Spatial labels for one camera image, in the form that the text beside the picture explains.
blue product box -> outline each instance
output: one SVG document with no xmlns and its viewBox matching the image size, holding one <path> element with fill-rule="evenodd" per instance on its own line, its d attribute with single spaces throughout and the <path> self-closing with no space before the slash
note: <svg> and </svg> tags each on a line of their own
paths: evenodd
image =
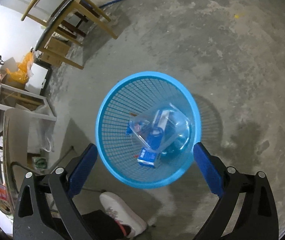
<svg viewBox="0 0 285 240">
<path fill-rule="evenodd" d="M 137 158 L 137 161 L 141 166 L 155 168 L 159 157 L 160 154 L 149 152 L 145 147 L 143 147 L 139 157 Z"/>
</svg>

wooden chair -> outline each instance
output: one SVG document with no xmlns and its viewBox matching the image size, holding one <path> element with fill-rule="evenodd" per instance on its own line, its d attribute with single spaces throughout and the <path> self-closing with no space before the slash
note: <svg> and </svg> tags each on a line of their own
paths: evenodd
<svg viewBox="0 0 285 240">
<path fill-rule="evenodd" d="M 58 26 L 61 22 L 66 18 L 66 16 L 73 12 L 78 11 L 81 14 L 85 15 L 88 19 L 95 22 L 100 28 L 105 30 L 109 33 L 114 39 L 117 39 L 118 36 L 113 33 L 113 31 L 102 21 L 100 21 L 95 15 L 93 15 L 90 11 L 88 11 L 84 6 L 80 4 L 81 0 L 67 0 L 56 12 L 56 14 L 51 17 L 47 23 L 46 29 L 44 30 L 43 34 L 41 35 L 38 43 L 35 47 L 35 50 L 39 50 L 43 53 L 48 54 L 49 56 L 55 57 L 62 62 L 65 62 L 69 65 L 72 65 L 76 68 L 83 69 L 84 67 L 73 62 L 70 59 L 60 56 L 59 54 L 52 52 L 51 50 L 47 49 L 45 46 L 49 39 L 51 38 L 52 34 L 57 30 Z"/>
<path fill-rule="evenodd" d="M 35 17 L 35 16 L 32 16 L 29 14 L 30 10 L 34 7 L 34 5 L 38 2 L 39 0 L 31 0 L 31 2 L 29 3 L 26 11 L 24 12 L 22 18 L 21 18 L 21 21 L 24 21 L 26 17 L 29 17 L 31 19 L 33 19 L 34 21 L 42 24 L 43 26 L 47 27 L 47 24 L 45 21 L 42 21 L 40 20 L 39 18 Z M 85 7 L 87 10 L 89 10 L 93 15 L 95 15 L 96 17 L 99 17 L 100 15 L 102 15 L 107 21 L 111 21 L 111 19 L 97 6 L 95 5 L 91 0 L 83 0 L 80 2 L 80 4 Z M 81 20 L 84 20 L 86 21 L 86 17 L 81 15 L 80 13 L 75 13 L 75 15 L 77 17 L 79 17 Z M 71 32 L 75 32 L 77 34 L 79 34 L 80 36 L 82 37 L 85 37 L 86 34 L 84 32 L 82 32 L 81 30 L 79 30 L 76 26 L 73 26 L 72 24 L 70 24 L 69 22 L 63 20 L 61 22 L 61 24 L 63 26 L 65 26 L 67 29 L 69 29 Z M 63 37 L 69 39 L 70 41 L 74 42 L 72 39 L 75 39 L 76 36 L 73 35 L 72 33 L 64 30 L 63 28 L 61 27 L 58 27 L 57 28 L 57 31 L 56 31 L 58 34 L 62 35 Z"/>
</svg>

person's foot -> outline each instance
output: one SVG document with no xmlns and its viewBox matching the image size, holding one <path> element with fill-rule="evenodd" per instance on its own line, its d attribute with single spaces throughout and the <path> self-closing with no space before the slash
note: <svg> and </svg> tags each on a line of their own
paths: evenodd
<svg viewBox="0 0 285 240">
<path fill-rule="evenodd" d="M 135 237 L 146 230 L 147 223 L 116 194 L 105 192 L 99 196 L 99 199 L 107 215 L 118 223 L 131 228 L 130 234 L 127 235 L 128 238 Z"/>
</svg>

cardboard box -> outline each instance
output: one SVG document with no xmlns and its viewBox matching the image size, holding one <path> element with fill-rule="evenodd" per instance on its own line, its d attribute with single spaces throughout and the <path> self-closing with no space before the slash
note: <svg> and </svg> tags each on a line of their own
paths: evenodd
<svg viewBox="0 0 285 240">
<path fill-rule="evenodd" d="M 25 89 L 25 85 L 22 84 L 22 83 L 19 83 L 15 80 L 13 80 L 10 75 L 6 75 L 5 77 L 5 81 L 4 81 L 4 84 L 5 85 L 8 85 L 8 86 L 11 86 L 11 87 L 14 87 L 14 88 L 18 88 L 18 89 L 21 89 L 21 90 L 24 90 Z"/>
<path fill-rule="evenodd" d="M 51 38 L 47 47 L 47 49 L 51 50 L 52 52 L 57 53 L 60 56 L 65 57 L 70 49 L 70 46 L 58 39 L 55 38 Z M 52 66 L 55 67 L 60 67 L 61 64 L 63 63 L 62 61 L 58 60 L 57 58 L 53 57 L 53 56 L 49 56 L 46 53 L 43 53 L 41 55 L 40 58 L 42 61 L 45 61 L 49 64 L 51 64 Z"/>
</svg>

blue mesh wastebasket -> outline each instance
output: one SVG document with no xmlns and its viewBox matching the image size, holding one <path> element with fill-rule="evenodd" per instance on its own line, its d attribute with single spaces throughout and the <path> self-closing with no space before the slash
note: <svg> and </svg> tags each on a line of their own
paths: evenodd
<svg viewBox="0 0 285 240">
<path fill-rule="evenodd" d="M 128 122 L 161 102 L 171 102 L 189 118 L 191 140 L 183 152 L 160 158 L 157 168 L 140 166 L 137 155 L 142 145 L 126 135 Z M 177 180 L 193 162 L 192 148 L 200 138 L 200 113 L 192 95 L 180 82 L 158 72 L 141 72 L 120 81 L 105 97 L 97 116 L 100 157 L 117 179 L 131 187 L 157 188 Z"/>
</svg>

